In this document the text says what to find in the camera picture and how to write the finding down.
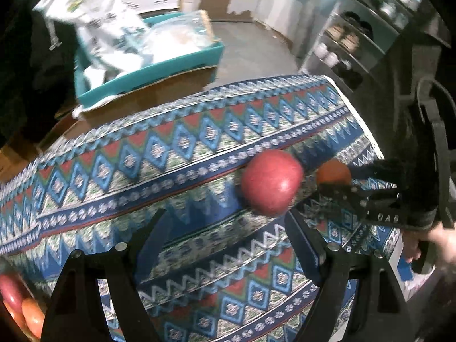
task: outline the black cable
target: black cable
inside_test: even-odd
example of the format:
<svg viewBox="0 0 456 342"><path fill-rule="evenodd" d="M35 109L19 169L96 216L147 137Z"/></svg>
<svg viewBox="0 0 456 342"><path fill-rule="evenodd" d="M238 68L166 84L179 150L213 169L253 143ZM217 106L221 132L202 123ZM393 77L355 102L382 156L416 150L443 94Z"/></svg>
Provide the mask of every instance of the black cable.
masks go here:
<svg viewBox="0 0 456 342"><path fill-rule="evenodd" d="M420 78L420 80L418 81L418 86L416 87L416 101L418 103L418 111L420 112L420 117L421 117L421 120L423 121L423 123L425 123L425 118L423 116L423 111L421 110L420 96L421 96L421 88L423 86L423 83L425 83L425 81L431 82L432 84L436 85L440 89L440 91L442 91L445 94L446 98L450 101L450 104L453 108L453 113L456 114L456 104L455 104L453 98L451 97L450 92L434 77L432 77L430 75L422 76Z"/></svg>

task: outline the human hand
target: human hand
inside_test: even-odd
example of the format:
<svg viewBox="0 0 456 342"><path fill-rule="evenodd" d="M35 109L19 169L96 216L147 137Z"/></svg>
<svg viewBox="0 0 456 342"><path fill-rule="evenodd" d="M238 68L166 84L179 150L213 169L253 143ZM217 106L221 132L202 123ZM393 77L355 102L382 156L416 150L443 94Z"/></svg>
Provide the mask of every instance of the human hand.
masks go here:
<svg viewBox="0 0 456 342"><path fill-rule="evenodd" d="M453 229L443 228L442 223L431 230L425 232L402 232L402 241L404 248L402 256L405 261L410 263L412 260L417 260L421 256L421 251L418 248L419 241L433 242L439 249L440 257L446 264L456 264L456 231Z"/></svg>

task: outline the red apple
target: red apple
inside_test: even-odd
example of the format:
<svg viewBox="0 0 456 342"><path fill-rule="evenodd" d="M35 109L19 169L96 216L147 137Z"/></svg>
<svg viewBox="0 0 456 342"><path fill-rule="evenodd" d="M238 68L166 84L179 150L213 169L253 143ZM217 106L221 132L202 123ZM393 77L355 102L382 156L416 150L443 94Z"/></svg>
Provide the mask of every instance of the red apple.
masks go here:
<svg viewBox="0 0 456 342"><path fill-rule="evenodd" d="M265 150L245 168L241 190L254 210L274 217L288 209L302 177L302 166L291 154L277 149Z"/></svg>
<svg viewBox="0 0 456 342"><path fill-rule="evenodd" d="M346 164L332 159L320 166L316 172L316 183L351 185L352 174Z"/></svg>

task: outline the finger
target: finger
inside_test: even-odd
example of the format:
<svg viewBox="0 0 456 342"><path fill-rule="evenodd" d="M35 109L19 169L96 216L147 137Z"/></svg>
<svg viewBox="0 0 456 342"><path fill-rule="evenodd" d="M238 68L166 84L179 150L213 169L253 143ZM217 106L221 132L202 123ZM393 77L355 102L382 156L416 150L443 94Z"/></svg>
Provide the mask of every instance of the finger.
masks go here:
<svg viewBox="0 0 456 342"><path fill-rule="evenodd" d="M420 256L420 250L418 249L418 240L416 239L415 233L404 232L402 236L404 247L402 249L402 257L407 261L411 262L417 256Z"/></svg>
<svg viewBox="0 0 456 342"><path fill-rule="evenodd" d="M407 251L406 253L403 251L402 257L404 257L406 263L410 264L413 260L417 260L421 257L421 251L418 248L413 251Z"/></svg>

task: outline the orange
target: orange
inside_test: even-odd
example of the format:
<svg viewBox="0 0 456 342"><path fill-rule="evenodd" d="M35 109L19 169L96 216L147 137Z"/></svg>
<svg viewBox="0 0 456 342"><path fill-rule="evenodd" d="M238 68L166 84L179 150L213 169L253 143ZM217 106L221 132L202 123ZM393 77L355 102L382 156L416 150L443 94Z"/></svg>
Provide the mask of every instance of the orange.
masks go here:
<svg viewBox="0 0 456 342"><path fill-rule="evenodd" d="M30 331L38 338L41 338L44 323L44 313L38 302L33 298L26 298L22 302L22 314Z"/></svg>
<svg viewBox="0 0 456 342"><path fill-rule="evenodd" d="M14 309L7 302L3 301L3 304L5 305L6 309L10 313L13 320L16 322L17 326L20 329L24 329L26 326L26 321L24 319L24 316L21 313L14 311Z"/></svg>
<svg viewBox="0 0 456 342"><path fill-rule="evenodd" d="M320 166L316 172L316 183L351 185L352 174L346 164L332 159Z"/></svg>

